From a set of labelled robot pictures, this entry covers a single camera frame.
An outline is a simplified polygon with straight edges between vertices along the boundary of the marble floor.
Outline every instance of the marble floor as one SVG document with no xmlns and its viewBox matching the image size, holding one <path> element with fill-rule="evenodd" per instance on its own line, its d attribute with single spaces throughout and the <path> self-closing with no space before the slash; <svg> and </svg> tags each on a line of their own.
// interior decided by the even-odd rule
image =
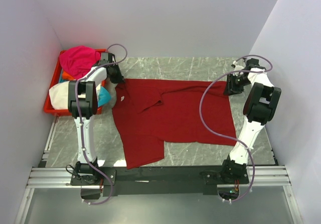
<svg viewBox="0 0 321 224">
<path fill-rule="evenodd" d="M 127 58 L 119 65 L 125 78 L 174 79 L 213 81 L 223 73 L 233 70 L 234 58 Z M 107 90 L 115 96 L 115 85 Z M 243 105 L 250 86 L 244 93 L 230 96 L 231 112 L 237 136 L 243 126 Z M 103 107 L 101 115 L 95 116 L 94 144 L 98 159 L 103 166 L 124 165 L 122 142 L 113 121 L 111 108 L 113 98 Z M 221 165 L 233 147 L 200 143 L 165 142 L 165 158 L 148 166 Z M 77 131 L 72 117 L 59 117 L 46 167 L 65 167 L 77 161 Z M 259 134 L 252 150 L 255 164 L 275 164 L 266 130 Z"/>
</svg>

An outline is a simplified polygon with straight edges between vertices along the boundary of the red t-shirt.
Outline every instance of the red t-shirt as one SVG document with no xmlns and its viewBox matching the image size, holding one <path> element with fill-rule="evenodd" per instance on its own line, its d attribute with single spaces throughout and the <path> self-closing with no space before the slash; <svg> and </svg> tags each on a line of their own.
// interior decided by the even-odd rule
<svg viewBox="0 0 321 224">
<path fill-rule="evenodd" d="M 164 141 L 235 145 L 210 133 L 201 122 L 199 104 L 210 83 L 126 79 L 117 85 L 112 113 L 128 169 L 163 159 Z M 211 129 L 236 137 L 229 98 L 223 95 L 225 84 L 219 81 L 208 91 L 202 113 Z"/>
</svg>

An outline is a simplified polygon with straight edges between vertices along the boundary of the red basket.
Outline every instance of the red basket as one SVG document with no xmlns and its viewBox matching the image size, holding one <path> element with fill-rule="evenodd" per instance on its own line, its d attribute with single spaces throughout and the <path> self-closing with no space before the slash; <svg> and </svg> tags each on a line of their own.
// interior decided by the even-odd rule
<svg viewBox="0 0 321 224">
<path fill-rule="evenodd" d="M 96 49 L 96 51 L 99 52 L 99 53 L 102 53 L 102 52 L 105 52 L 106 49 Z M 62 70 L 62 67 L 60 65 L 60 61 L 59 61 L 59 58 L 58 58 L 56 69 L 55 69 L 54 75 L 52 76 L 49 89 L 59 82 L 61 70 Z M 105 84 L 106 84 L 106 81 L 104 80 L 104 81 L 102 81 L 101 86 L 104 87 Z M 101 114 L 101 111 L 102 111 L 102 106 L 98 108 L 97 115 Z M 58 110 L 56 110 L 56 109 L 54 109 L 52 107 L 51 102 L 50 102 L 49 91 L 48 91 L 47 98 L 46 98 L 46 101 L 45 101 L 44 112 L 48 113 L 48 114 L 52 114 L 54 116 L 70 116 L 71 115 L 71 113 L 69 113 L 68 109 L 58 109 Z"/>
</svg>

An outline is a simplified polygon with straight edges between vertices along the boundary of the white panel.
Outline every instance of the white panel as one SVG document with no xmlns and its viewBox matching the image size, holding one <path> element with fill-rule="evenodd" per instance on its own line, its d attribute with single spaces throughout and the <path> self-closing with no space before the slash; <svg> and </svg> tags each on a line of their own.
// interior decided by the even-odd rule
<svg viewBox="0 0 321 224">
<path fill-rule="evenodd" d="M 38 1 L 65 49 L 122 43 L 132 57 L 197 57 L 247 54 L 277 0 Z"/>
<path fill-rule="evenodd" d="M 61 45 L 36 0 L 0 0 L 0 218 L 13 223 L 52 117 L 43 105 Z"/>
<path fill-rule="evenodd" d="M 271 82 L 282 89 L 267 124 L 285 164 L 305 223 L 321 223 L 321 0 L 278 0 L 251 53 L 274 63 Z"/>
</svg>

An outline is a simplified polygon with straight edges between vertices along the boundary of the robotic arm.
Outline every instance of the robotic arm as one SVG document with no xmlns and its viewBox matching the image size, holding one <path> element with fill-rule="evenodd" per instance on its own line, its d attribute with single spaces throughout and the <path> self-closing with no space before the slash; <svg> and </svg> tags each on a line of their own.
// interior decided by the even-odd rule
<svg viewBox="0 0 321 224">
<path fill-rule="evenodd" d="M 257 59 L 249 59 L 243 68 L 235 66 L 235 70 L 251 70 L 262 72 L 265 68 L 261 67 Z M 252 89 L 245 102 L 243 114 L 244 124 L 239 136 L 239 140 L 244 142 L 248 148 L 253 149 L 254 142 L 275 113 L 278 104 L 281 89 L 275 87 L 264 73 L 234 73 L 227 76 L 227 85 L 224 91 L 225 95 L 241 93 L 245 85 L 251 84 Z M 248 152 L 244 146 L 237 142 L 228 158 L 223 162 L 221 177 L 226 182 L 234 183 L 235 180 L 247 178 L 246 165 L 248 162 Z"/>
<path fill-rule="evenodd" d="M 121 75 L 119 66 L 117 64 L 97 69 L 97 67 L 100 65 L 112 62 L 115 62 L 114 54 L 108 52 L 101 53 L 101 59 L 90 70 L 90 72 L 94 69 L 96 69 L 96 71 L 86 80 L 80 81 L 78 84 L 78 95 L 83 93 L 86 94 L 85 98 L 79 98 L 83 122 L 82 124 L 80 123 L 80 117 L 76 104 L 76 81 L 70 81 L 68 85 L 68 110 L 74 117 L 78 135 L 78 162 L 74 168 L 74 174 L 77 176 L 86 176 L 86 183 L 88 183 L 88 181 L 95 181 L 99 179 L 99 174 L 90 168 L 90 166 L 88 166 L 84 157 L 84 149 L 81 140 L 81 125 L 83 127 L 86 156 L 89 162 L 91 162 L 95 167 L 98 167 L 97 155 L 94 148 L 94 118 L 98 109 L 96 86 L 106 78 L 109 78 L 112 83 L 124 82 L 124 77 Z"/>
</svg>

